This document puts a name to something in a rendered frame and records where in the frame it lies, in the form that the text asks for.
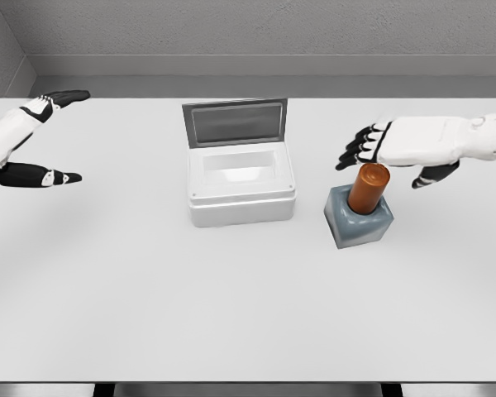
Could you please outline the white open box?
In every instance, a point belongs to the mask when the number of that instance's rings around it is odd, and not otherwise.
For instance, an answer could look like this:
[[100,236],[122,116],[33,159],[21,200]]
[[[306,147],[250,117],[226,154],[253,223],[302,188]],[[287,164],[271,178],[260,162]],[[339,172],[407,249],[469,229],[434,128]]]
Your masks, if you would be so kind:
[[188,151],[188,208],[196,227],[286,221],[296,198],[283,142]]

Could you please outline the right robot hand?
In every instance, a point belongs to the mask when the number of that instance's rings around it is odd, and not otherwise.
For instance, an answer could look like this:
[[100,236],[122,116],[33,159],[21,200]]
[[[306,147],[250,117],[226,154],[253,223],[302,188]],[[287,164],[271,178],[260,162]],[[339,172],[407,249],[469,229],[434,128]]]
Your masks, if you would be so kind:
[[398,117],[361,129],[346,145],[336,170],[353,165],[382,164],[422,168],[413,189],[435,184],[460,166],[475,130],[462,117]]

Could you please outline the grey-blue square holder block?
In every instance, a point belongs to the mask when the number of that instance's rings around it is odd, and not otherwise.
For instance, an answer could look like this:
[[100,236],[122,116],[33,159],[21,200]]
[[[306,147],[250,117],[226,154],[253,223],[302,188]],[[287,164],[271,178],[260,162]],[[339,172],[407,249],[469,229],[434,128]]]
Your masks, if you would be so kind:
[[331,188],[323,210],[338,249],[379,241],[394,220],[384,196],[372,213],[354,212],[347,203],[350,191],[350,184]]

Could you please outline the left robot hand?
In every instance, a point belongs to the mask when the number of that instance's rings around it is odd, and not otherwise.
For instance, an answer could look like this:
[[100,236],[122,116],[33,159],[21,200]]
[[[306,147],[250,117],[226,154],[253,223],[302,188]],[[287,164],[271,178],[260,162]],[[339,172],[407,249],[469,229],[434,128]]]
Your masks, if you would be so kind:
[[54,91],[33,98],[0,118],[0,185],[14,188],[49,188],[82,180],[77,173],[66,173],[41,165],[9,160],[55,112],[91,97],[88,90]]

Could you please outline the grey hinged box lid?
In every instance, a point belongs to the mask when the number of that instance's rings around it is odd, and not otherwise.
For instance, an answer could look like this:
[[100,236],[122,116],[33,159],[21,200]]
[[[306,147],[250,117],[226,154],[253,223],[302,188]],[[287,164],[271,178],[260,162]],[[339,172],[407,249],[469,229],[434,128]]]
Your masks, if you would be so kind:
[[191,149],[284,140],[288,100],[245,99],[182,106]]

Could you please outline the orange-brown cylinder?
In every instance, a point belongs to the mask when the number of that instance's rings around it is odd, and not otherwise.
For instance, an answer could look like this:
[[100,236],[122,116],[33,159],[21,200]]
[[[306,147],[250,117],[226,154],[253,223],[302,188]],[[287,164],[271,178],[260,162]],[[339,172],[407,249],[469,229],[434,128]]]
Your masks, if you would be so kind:
[[389,170],[381,164],[363,164],[348,195],[347,203],[360,215],[372,213],[390,181]]

